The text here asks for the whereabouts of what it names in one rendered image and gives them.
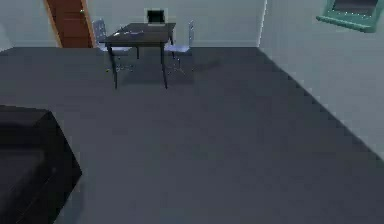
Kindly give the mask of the brown wooden room door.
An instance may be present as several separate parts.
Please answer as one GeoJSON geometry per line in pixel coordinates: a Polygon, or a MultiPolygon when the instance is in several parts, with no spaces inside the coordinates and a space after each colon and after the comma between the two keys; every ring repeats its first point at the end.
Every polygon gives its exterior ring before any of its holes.
{"type": "Polygon", "coordinates": [[[93,48],[95,38],[86,0],[43,0],[60,48],[93,48]]]}

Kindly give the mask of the dark dining table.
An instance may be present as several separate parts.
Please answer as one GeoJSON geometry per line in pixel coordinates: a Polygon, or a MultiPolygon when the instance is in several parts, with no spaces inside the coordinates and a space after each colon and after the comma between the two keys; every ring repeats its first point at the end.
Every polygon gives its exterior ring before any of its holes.
{"type": "Polygon", "coordinates": [[[130,23],[113,34],[101,40],[104,43],[109,60],[112,66],[114,78],[114,87],[118,87],[117,65],[114,59],[113,47],[134,47],[137,49],[143,47],[158,47],[160,49],[160,62],[162,68],[162,77],[165,88],[168,88],[167,75],[165,70],[165,44],[173,42],[173,30],[176,24],[174,22],[164,23],[161,26],[153,26],[147,23],[130,23]]]}

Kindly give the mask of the teal framed window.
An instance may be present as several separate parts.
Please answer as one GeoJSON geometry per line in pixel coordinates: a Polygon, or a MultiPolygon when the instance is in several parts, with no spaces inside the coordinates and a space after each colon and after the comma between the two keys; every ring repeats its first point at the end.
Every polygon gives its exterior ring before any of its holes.
{"type": "Polygon", "coordinates": [[[383,11],[384,0],[326,0],[316,19],[362,33],[375,33],[383,11]]]}

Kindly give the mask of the pale blue metal chair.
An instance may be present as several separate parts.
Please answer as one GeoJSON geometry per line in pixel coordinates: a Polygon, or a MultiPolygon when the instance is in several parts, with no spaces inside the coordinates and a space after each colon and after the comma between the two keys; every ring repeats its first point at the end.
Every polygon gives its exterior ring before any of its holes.
{"type": "Polygon", "coordinates": [[[177,63],[172,67],[174,71],[181,72],[182,74],[185,73],[185,71],[181,67],[181,58],[176,57],[176,54],[187,55],[191,53],[193,42],[194,42],[194,21],[191,20],[188,23],[188,44],[187,45],[174,45],[174,44],[167,43],[164,46],[164,51],[170,52],[172,54],[172,57],[177,61],[177,63]]]}
{"type": "MultiPolygon", "coordinates": [[[[92,28],[94,32],[94,38],[95,38],[95,44],[96,47],[101,50],[102,52],[107,52],[108,49],[104,43],[102,43],[102,40],[104,40],[107,37],[107,31],[106,31],[106,25],[103,18],[100,18],[98,20],[94,20],[92,22],[92,28]]],[[[113,55],[117,57],[116,63],[116,70],[121,71],[128,69],[130,71],[133,70],[133,66],[131,64],[123,64],[121,61],[121,57],[125,56],[129,51],[129,47],[113,47],[112,52],[113,55]]]]}

